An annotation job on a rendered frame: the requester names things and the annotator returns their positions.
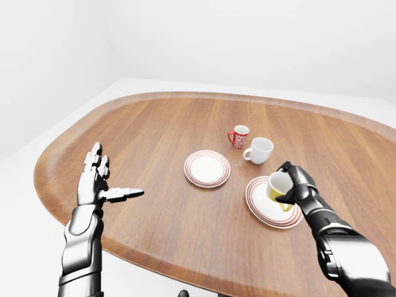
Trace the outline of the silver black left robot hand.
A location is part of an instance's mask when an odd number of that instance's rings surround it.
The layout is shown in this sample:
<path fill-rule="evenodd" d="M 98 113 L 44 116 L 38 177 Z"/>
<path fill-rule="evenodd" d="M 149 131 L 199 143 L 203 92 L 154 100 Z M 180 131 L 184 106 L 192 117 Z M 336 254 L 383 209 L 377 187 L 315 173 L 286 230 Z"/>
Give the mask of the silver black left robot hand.
<path fill-rule="evenodd" d="M 110 176 L 110 159 L 101 154 L 102 146 L 99 142 L 95 142 L 91 151 L 86 154 L 84 170 L 77 186 L 77 205 L 95 204 L 102 207 L 105 201 L 122 202 L 144 195 L 141 188 L 109 188 L 106 180 Z"/>

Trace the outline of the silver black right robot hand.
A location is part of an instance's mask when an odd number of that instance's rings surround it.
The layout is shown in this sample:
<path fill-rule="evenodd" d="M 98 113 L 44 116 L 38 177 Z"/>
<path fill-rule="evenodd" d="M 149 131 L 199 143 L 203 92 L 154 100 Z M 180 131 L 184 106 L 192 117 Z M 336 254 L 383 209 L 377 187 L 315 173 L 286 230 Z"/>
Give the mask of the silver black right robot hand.
<path fill-rule="evenodd" d="M 314 203 L 314 193 L 318 193 L 313 178 L 298 165 L 286 161 L 278 170 L 279 172 L 288 173 L 293 186 L 286 194 L 276 198 L 277 202 L 286 204 L 297 204 L 304 214 L 309 212 L 309 208 Z"/>

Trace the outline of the yellow and white mug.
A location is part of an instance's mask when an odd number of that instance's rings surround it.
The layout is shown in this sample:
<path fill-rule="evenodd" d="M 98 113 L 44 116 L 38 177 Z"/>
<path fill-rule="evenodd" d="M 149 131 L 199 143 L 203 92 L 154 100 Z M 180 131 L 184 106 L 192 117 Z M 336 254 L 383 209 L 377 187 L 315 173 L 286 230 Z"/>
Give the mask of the yellow and white mug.
<path fill-rule="evenodd" d="M 284 196 L 293 187 L 293 182 L 288 173 L 276 171 L 269 176 L 267 186 L 267 197 L 274 202 L 277 202 L 284 212 L 288 212 L 291 204 L 280 203 L 276 198 Z"/>

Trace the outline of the white plate with red rings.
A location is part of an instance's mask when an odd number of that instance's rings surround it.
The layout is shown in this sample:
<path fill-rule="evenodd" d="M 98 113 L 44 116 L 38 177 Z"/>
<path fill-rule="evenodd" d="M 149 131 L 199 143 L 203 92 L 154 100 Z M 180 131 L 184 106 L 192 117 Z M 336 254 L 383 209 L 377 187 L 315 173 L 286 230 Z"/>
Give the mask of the white plate with red rings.
<path fill-rule="evenodd" d="M 303 219 L 303 213 L 297 205 L 292 205 L 289 211 L 284 212 L 281 205 L 268 198 L 268 176 L 259 176 L 252 179 L 245 189 L 245 200 L 250 211 L 268 226 L 279 229 L 292 228 Z"/>
<path fill-rule="evenodd" d="M 184 174 L 196 186 L 213 188 L 227 181 L 231 173 L 228 160 L 213 150 L 200 150 L 187 157 Z"/>

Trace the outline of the plain white mug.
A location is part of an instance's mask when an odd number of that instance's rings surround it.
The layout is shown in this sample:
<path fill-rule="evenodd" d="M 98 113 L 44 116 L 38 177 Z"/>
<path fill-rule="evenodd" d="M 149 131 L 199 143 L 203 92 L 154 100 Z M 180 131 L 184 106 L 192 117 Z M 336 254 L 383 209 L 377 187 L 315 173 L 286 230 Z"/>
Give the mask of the plain white mug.
<path fill-rule="evenodd" d="M 251 146 L 243 153 L 243 158 L 253 164 L 263 164 L 270 156 L 274 144 L 266 138 L 256 137 L 252 140 Z"/>

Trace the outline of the red mug with white pattern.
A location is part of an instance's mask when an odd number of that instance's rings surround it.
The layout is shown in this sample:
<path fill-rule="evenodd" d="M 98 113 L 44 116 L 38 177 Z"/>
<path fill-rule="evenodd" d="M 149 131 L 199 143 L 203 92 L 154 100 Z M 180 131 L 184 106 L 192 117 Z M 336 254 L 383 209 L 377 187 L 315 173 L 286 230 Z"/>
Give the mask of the red mug with white pattern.
<path fill-rule="evenodd" d="M 246 137 L 249 134 L 249 128 L 244 125 L 237 125 L 233 131 L 228 133 L 228 140 L 236 149 L 241 149 L 245 143 Z"/>

